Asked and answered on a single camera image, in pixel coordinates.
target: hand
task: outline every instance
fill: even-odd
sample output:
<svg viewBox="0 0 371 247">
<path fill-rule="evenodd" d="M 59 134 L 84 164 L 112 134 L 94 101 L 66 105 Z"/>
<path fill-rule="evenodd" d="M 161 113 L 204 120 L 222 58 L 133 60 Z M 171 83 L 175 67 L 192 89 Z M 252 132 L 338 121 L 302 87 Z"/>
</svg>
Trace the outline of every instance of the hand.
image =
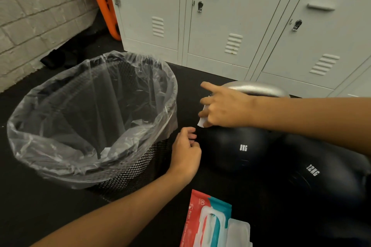
<svg viewBox="0 0 371 247">
<path fill-rule="evenodd" d="M 250 113 L 254 109 L 256 96 L 249 96 L 223 86 L 202 82 L 201 87 L 213 93 L 210 97 L 202 98 L 200 103 L 208 105 L 207 109 L 199 112 L 199 117 L 207 117 L 204 127 L 219 125 L 223 127 L 249 126 Z"/>
<path fill-rule="evenodd" d="M 200 145 L 193 139 L 196 135 L 194 127 L 184 127 L 178 133 L 173 144 L 173 152 L 171 154 L 170 168 L 167 171 L 169 174 L 180 175 L 181 178 L 189 184 L 200 166 L 201 148 Z"/>
</svg>

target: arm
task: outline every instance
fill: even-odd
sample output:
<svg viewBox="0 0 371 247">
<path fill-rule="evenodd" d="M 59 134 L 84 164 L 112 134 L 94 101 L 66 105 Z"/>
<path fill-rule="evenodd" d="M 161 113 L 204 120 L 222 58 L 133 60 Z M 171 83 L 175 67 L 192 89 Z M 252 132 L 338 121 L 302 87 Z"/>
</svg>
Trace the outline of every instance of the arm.
<svg viewBox="0 0 371 247">
<path fill-rule="evenodd" d="M 371 98 L 289 99 L 249 96 L 203 82 L 213 96 L 199 113 L 206 127 L 258 127 L 323 140 L 371 155 Z"/>
<path fill-rule="evenodd" d="M 178 134 L 168 172 L 140 190 L 63 226 L 32 247 L 127 246 L 194 177 L 201 149 L 193 127 Z"/>
</svg>

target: locker handle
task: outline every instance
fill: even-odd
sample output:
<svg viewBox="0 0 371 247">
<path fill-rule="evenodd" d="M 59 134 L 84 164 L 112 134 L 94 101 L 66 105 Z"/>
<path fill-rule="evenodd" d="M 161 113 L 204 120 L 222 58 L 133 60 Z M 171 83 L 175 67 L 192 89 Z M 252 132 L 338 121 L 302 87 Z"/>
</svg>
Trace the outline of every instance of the locker handle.
<svg viewBox="0 0 371 247">
<path fill-rule="evenodd" d="M 322 11 L 335 11 L 335 8 L 331 8 L 328 6 L 322 6 L 322 5 L 315 5 L 311 3 L 308 3 L 307 7 L 310 9 L 317 9 L 317 10 L 322 10 Z"/>
</svg>

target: locker lock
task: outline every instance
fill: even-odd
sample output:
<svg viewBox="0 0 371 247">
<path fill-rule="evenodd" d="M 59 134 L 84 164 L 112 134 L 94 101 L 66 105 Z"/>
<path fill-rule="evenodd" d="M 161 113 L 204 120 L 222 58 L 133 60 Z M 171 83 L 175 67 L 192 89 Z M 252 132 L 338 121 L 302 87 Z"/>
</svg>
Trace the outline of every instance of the locker lock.
<svg viewBox="0 0 371 247">
<path fill-rule="evenodd" d="M 294 27 L 292 28 L 292 31 L 295 31 L 295 32 L 297 32 L 298 31 L 298 28 L 299 28 L 299 26 L 301 26 L 301 24 L 303 23 L 303 20 L 297 20 L 296 22 L 295 22 L 295 25 L 294 25 Z"/>
<path fill-rule="evenodd" d="M 204 6 L 204 3 L 202 1 L 199 1 L 199 3 L 198 3 L 198 10 L 197 10 L 198 13 L 201 13 L 202 12 L 202 6 Z"/>
</svg>

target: forearm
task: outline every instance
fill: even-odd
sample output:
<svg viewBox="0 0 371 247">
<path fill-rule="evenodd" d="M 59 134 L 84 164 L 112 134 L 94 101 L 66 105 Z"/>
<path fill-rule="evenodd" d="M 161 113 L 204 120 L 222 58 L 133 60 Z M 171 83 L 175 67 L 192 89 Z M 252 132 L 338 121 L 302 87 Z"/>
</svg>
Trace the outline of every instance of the forearm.
<svg viewBox="0 0 371 247">
<path fill-rule="evenodd" d="M 371 154 L 371 98 L 257 97 L 249 125 Z"/>
<path fill-rule="evenodd" d="M 69 223 L 32 246 L 127 246 L 186 184 L 181 176 L 165 174 L 142 189 Z"/>
</svg>

